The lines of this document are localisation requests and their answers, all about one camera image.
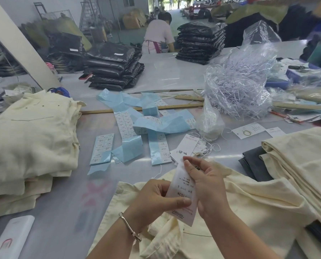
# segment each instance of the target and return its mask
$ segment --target fingernail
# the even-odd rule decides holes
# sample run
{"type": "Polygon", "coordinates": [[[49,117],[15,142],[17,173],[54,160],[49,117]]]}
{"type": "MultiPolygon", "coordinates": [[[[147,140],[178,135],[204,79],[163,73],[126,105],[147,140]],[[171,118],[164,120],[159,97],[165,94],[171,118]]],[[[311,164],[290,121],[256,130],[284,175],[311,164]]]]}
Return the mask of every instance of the fingernail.
{"type": "Polygon", "coordinates": [[[183,198],[184,205],[189,206],[192,204],[192,200],[189,198],[183,198]]]}

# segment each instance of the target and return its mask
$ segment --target wooden ruler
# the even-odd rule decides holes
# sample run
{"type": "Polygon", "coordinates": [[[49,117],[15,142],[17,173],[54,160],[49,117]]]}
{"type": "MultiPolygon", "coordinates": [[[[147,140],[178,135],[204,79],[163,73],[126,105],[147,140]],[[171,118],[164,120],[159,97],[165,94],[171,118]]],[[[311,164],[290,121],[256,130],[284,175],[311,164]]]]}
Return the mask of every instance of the wooden ruler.
{"type": "MultiPolygon", "coordinates": [[[[176,104],[176,105],[165,105],[158,106],[158,110],[168,110],[168,109],[183,109],[183,108],[193,108],[193,107],[203,107],[204,103],[197,104],[176,104]]],[[[137,111],[142,111],[141,107],[134,107],[137,111]]],[[[93,110],[93,111],[80,111],[83,115],[91,114],[91,113],[113,113],[112,109],[106,110],[93,110]]]]}
{"type": "Polygon", "coordinates": [[[283,103],[278,101],[273,101],[272,104],[274,107],[279,107],[279,108],[321,110],[321,105],[319,104],[293,104],[293,103],[283,103]]]}
{"type": "Polygon", "coordinates": [[[192,96],[192,95],[177,95],[175,96],[175,99],[192,100],[192,101],[200,101],[200,102],[204,101],[203,97],[192,96]]]}

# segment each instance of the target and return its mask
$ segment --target hand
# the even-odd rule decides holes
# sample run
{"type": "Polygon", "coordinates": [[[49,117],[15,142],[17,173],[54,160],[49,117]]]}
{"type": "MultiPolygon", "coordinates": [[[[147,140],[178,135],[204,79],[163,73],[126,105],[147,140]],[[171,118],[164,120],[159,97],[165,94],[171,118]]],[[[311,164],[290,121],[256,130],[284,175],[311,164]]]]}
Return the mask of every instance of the hand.
{"type": "Polygon", "coordinates": [[[188,207],[192,204],[189,198],[164,197],[170,186],[169,181],[149,180],[139,192],[137,198],[123,213],[127,222],[136,233],[153,223],[165,211],[188,207]]]}
{"type": "Polygon", "coordinates": [[[186,171],[195,181],[200,216],[206,221],[230,212],[222,174],[203,159],[184,156],[183,160],[186,171]]]}

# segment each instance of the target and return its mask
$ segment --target black hair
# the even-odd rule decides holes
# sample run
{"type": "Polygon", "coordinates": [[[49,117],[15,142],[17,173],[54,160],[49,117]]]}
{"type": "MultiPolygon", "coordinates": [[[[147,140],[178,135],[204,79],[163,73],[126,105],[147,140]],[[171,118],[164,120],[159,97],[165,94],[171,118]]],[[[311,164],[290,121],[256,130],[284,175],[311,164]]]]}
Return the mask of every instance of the black hair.
{"type": "Polygon", "coordinates": [[[158,19],[159,19],[159,20],[163,20],[163,21],[169,21],[169,24],[170,24],[171,21],[173,20],[173,18],[171,17],[171,14],[168,13],[168,12],[159,13],[159,14],[158,14],[158,19]]]}

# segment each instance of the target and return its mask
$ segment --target apron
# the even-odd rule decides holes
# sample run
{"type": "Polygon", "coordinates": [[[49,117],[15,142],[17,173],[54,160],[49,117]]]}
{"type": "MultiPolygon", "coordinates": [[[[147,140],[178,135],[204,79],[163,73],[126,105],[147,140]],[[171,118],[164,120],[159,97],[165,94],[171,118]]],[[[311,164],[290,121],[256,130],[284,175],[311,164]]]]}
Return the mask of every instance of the apron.
{"type": "Polygon", "coordinates": [[[145,40],[141,49],[142,53],[162,53],[161,43],[145,40]]]}

